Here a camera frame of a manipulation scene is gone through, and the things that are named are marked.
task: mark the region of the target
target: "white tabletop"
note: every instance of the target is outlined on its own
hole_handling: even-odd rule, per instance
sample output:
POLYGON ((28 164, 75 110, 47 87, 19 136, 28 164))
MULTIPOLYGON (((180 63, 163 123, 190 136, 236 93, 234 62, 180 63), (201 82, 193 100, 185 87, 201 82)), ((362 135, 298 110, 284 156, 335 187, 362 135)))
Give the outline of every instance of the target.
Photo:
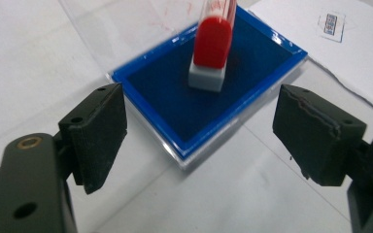
MULTIPOLYGON (((241 0, 249 7, 256 0, 241 0)), ((373 6, 373 1, 365 1, 373 6)), ((292 83, 368 124, 373 108, 307 60, 292 83)), ((57 123, 107 84, 57 1, 0 0, 0 160, 29 133, 57 123)), ((130 112, 128 135, 99 191, 68 181, 80 232, 351 232, 346 178, 341 187, 305 180, 272 132, 277 98, 190 173, 182 172, 130 112)))

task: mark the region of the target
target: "red and white object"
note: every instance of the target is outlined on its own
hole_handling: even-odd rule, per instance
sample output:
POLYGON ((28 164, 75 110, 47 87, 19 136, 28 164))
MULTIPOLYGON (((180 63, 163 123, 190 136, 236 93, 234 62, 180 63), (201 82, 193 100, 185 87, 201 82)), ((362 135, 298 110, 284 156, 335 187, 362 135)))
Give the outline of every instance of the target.
POLYGON ((207 0, 204 3, 189 67, 189 86, 221 90, 235 11, 236 0, 207 0))

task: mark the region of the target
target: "clear plastic box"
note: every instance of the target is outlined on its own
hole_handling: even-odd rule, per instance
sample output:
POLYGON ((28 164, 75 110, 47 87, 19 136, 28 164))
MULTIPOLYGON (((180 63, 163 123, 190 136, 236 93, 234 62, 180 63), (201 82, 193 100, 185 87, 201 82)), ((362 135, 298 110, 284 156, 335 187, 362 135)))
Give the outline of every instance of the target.
POLYGON ((193 89, 201 1, 61 3, 107 77, 122 83, 127 108, 182 169, 212 154, 307 57, 238 7, 222 91, 193 89))

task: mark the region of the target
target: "paper sheet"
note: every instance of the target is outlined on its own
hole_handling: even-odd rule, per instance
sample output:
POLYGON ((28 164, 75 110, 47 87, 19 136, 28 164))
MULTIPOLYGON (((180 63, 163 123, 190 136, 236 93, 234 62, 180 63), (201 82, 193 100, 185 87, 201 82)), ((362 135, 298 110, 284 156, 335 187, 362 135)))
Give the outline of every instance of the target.
POLYGON ((262 0, 250 11, 373 105, 372 7, 357 0, 262 0))

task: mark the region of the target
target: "blue tray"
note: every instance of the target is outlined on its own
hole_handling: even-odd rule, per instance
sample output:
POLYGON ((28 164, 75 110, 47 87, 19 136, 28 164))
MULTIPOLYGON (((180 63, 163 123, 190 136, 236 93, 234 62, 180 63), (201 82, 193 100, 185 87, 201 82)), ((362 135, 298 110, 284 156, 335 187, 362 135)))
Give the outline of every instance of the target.
POLYGON ((238 7, 222 91, 194 89, 187 77, 196 29, 191 26, 112 74, 179 162, 188 160, 307 56, 238 7))

